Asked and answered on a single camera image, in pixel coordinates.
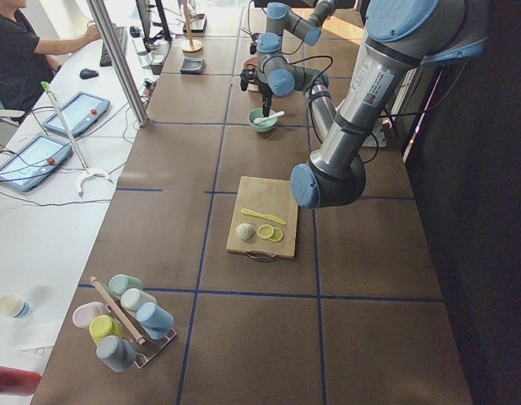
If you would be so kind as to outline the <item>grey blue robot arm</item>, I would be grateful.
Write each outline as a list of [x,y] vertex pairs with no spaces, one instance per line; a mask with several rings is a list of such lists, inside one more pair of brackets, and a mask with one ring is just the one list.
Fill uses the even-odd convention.
[[329,79],[321,71],[292,65],[282,54],[288,32],[309,46],[316,44],[323,23],[340,1],[313,1],[304,19],[285,3],[268,3],[266,31],[256,42],[258,65],[243,71],[241,86],[257,85],[261,112],[269,116],[272,96],[300,91],[308,100],[321,146],[290,175],[297,204],[304,208],[347,205],[365,187],[358,154],[388,99],[405,74],[426,65],[466,61],[485,48],[487,1],[372,1],[346,98],[334,106]]

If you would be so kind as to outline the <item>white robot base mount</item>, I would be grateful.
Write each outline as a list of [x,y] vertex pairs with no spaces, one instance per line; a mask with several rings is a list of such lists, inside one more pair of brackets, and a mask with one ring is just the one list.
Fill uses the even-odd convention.
[[385,148],[387,135],[391,132],[392,125],[388,119],[378,119],[371,133],[363,141],[363,148]]

